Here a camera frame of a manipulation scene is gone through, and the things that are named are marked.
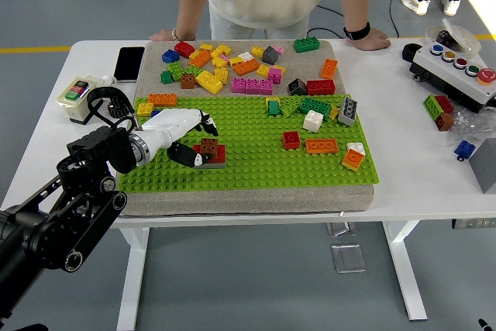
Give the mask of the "person's left hand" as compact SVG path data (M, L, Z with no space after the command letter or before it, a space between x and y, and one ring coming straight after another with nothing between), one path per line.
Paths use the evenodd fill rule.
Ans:
M362 51L383 50L391 46L388 35L378 29L372 28L367 36L360 40L346 39L352 47Z

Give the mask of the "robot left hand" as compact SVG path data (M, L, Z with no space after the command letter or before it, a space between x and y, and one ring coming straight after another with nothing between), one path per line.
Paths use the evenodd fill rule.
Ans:
M206 133L218 136L212 117L199 109L164 109L142 125L141 130L129 134L136 164L149 163L158 150L166 150L170 160L186 167L200 167L212 156L201 155L194 149L179 143L192 129L203 128Z

